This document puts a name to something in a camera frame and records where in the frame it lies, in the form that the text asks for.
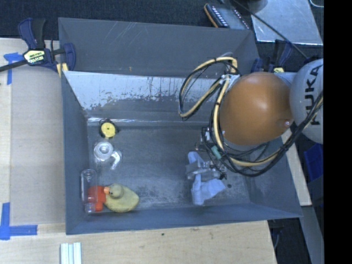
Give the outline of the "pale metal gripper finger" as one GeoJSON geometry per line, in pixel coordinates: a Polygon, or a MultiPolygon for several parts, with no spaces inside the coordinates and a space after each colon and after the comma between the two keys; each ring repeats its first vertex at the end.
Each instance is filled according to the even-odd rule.
{"type": "Polygon", "coordinates": [[[187,173],[212,173],[215,171],[215,165],[210,161],[193,162],[186,166],[187,173]]]}
{"type": "Polygon", "coordinates": [[[192,172],[188,174],[188,180],[194,180],[196,176],[199,175],[201,178],[201,181],[209,181],[212,179],[219,179],[221,174],[218,171],[215,172],[204,172],[204,173],[195,173],[192,172]]]}

